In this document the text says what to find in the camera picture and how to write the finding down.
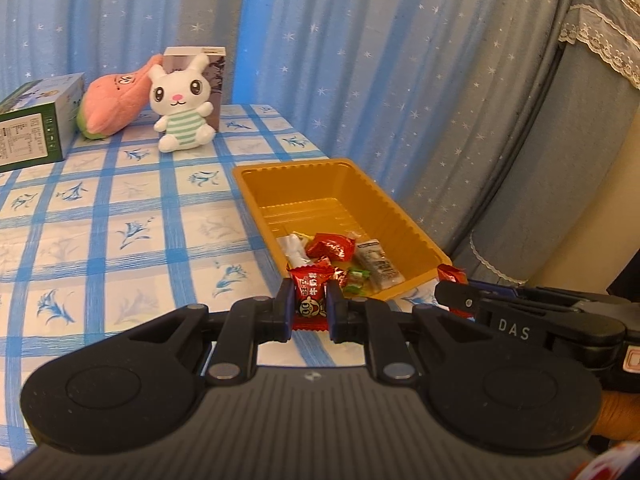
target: white wrapper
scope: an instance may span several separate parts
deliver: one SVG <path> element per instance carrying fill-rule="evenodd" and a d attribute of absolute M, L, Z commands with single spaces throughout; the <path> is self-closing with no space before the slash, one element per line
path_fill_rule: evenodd
<path fill-rule="evenodd" d="M 371 273 L 370 279 L 380 290 L 404 282 L 404 276 L 386 257 L 385 251 L 377 239 L 357 243 L 355 256 L 362 266 Z"/>
<path fill-rule="evenodd" d="M 312 261 L 306 256 L 305 247 L 296 235 L 281 236 L 276 240 L 293 269 L 311 265 Z"/>

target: wrapped candy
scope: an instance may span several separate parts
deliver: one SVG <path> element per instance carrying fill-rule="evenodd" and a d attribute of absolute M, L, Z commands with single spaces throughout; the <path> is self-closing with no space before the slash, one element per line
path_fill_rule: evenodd
<path fill-rule="evenodd" d="M 295 234 L 298 238 L 300 238 L 300 241 L 304 244 L 305 247 L 311 240 L 314 239 L 312 236 L 305 235 L 300 231 L 293 231 L 293 234 Z"/>
<path fill-rule="evenodd" d="M 306 256 L 305 247 L 296 234 L 276 238 L 282 252 L 287 257 L 289 265 L 293 268 L 310 265 L 312 262 Z"/>
<path fill-rule="evenodd" d="M 324 285 L 334 275 L 331 266 L 312 265 L 291 269 L 296 284 L 294 330 L 327 330 Z"/>
<path fill-rule="evenodd" d="M 465 285 L 469 283 L 464 270 L 447 264 L 440 264 L 438 266 L 438 280 L 441 282 L 464 283 Z M 449 311 L 459 317 L 473 317 L 473 314 L 455 308 L 450 308 Z"/>
<path fill-rule="evenodd" d="M 351 267 L 347 271 L 347 283 L 342 288 L 342 291 L 347 294 L 353 294 L 357 296 L 362 293 L 362 289 L 364 288 L 364 284 L 369 278 L 369 271 L 356 269 L 355 267 Z"/>
<path fill-rule="evenodd" d="M 332 279 L 338 281 L 338 285 L 340 285 L 340 288 L 344 288 L 344 286 L 347 284 L 347 271 L 341 269 L 340 267 L 333 266 L 331 264 L 331 260 L 327 256 L 323 256 L 322 258 L 320 258 L 318 261 L 316 261 L 315 265 L 331 267 L 334 270 Z"/>
<path fill-rule="evenodd" d="M 608 451 L 583 464 L 569 476 L 570 480 L 616 480 L 638 478 L 640 471 L 640 442 L 621 442 Z"/>
<path fill-rule="evenodd" d="M 438 266 L 438 279 L 441 282 L 456 282 L 464 283 L 465 285 L 469 283 L 464 270 L 447 264 Z"/>
<path fill-rule="evenodd" d="M 389 261 L 380 242 L 375 238 L 357 244 L 355 254 L 362 266 L 370 272 L 371 280 L 380 290 L 404 282 L 404 276 Z"/>
<path fill-rule="evenodd" d="M 356 241 L 347 236 L 318 233 L 306 246 L 310 258 L 327 256 L 331 260 L 348 262 L 353 256 Z"/>

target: lace trim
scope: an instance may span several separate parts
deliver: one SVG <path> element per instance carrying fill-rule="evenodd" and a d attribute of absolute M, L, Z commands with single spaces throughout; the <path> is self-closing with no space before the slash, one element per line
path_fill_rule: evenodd
<path fill-rule="evenodd" d="M 640 90 L 640 43 L 599 10 L 586 4 L 572 5 L 558 41 L 584 43 Z"/>
<path fill-rule="evenodd" d="M 622 34 L 622 36 L 627 38 L 631 43 L 633 43 L 636 46 L 638 50 L 640 50 L 640 44 L 636 40 L 634 40 L 634 38 L 631 35 L 627 34 L 624 30 L 622 30 L 622 28 L 617 26 L 612 20 L 610 20 L 607 16 L 602 14 L 598 9 L 594 9 L 593 7 L 588 6 L 587 4 L 572 5 L 571 7 L 569 7 L 569 10 L 572 10 L 572 9 L 585 9 L 585 10 L 588 10 L 589 12 L 592 12 L 599 18 L 603 19 L 604 22 L 607 23 L 607 25 L 609 25 L 609 27 L 613 28 L 615 31 Z"/>
<path fill-rule="evenodd" d="M 638 16 L 640 16 L 640 5 L 635 0 L 620 0 L 627 9 L 632 10 Z"/>
<path fill-rule="evenodd" d="M 483 264 L 487 269 L 489 269 L 492 273 L 494 273 L 496 276 L 502 278 L 503 280 L 507 280 L 508 282 L 511 283 L 517 283 L 518 285 L 524 285 L 526 282 L 523 280 L 516 280 L 515 278 L 510 278 L 509 276 L 507 276 L 506 274 L 501 273 L 498 269 L 496 269 L 494 266 L 492 266 L 492 264 L 490 264 L 487 260 L 485 260 L 482 256 L 480 256 L 480 254 L 478 253 L 478 250 L 476 250 L 476 246 L 474 244 L 474 239 L 473 239 L 473 231 L 471 231 L 471 233 L 469 233 L 469 246 L 471 247 L 471 250 L 474 254 L 474 256 L 478 259 L 478 261 Z"/>
<path fill-rule="evenodd" d="M 629 56 L 626 56 L 625 61 L 625 53 L 612 48 L 609 41 L 603 40 L 604 34 L 600 34 L 595 30 L 591 34 L 590 32 L 591 27 L 586 23 L 583 23 L 580 28 L 571 23 L 565 23 L 562 25 L 558 40 L 571 44 L 575 44 L 576 40 L 583 42 L 592 52 L 598 54 L 605 63 L 610 65 L 613 70 L 624 76 L 635 88 L 640 90 L 640 68 L 634 65 Z"/>

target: gold plastic tray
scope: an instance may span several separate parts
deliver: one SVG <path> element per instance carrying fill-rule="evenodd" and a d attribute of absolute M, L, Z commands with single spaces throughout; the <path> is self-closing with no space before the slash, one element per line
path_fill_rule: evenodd
<path fill-rule="evenodd" d="M 389 300 L 437 277 L 446 254 L 360 168 L 346 158 L 237 166 L 234 177 L 283 277 L 276 240 L 293 231 L 377 238 L 406 281 L 373 294 Z"/>

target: blue checkered tablecloth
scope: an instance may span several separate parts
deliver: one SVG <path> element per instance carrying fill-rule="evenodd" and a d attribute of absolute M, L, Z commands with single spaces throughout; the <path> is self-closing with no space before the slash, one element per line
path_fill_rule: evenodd
<path fill-rule="evenodd" d="M 0 174 L 0 469 L 34 441 L 18 398 L 46 361 L 187 303 L 227 310 L 280 285 L 232 169 L 326 158 L 265 105 L 222 108 L 214 142 L 158 152 L 143 112 L 105 140 L 79 138 L 64 162 Z M 433 283 L 393 302 L 433 301 Z M 261 364 L 357 365 L 362 347 L 295 332 Z"/>

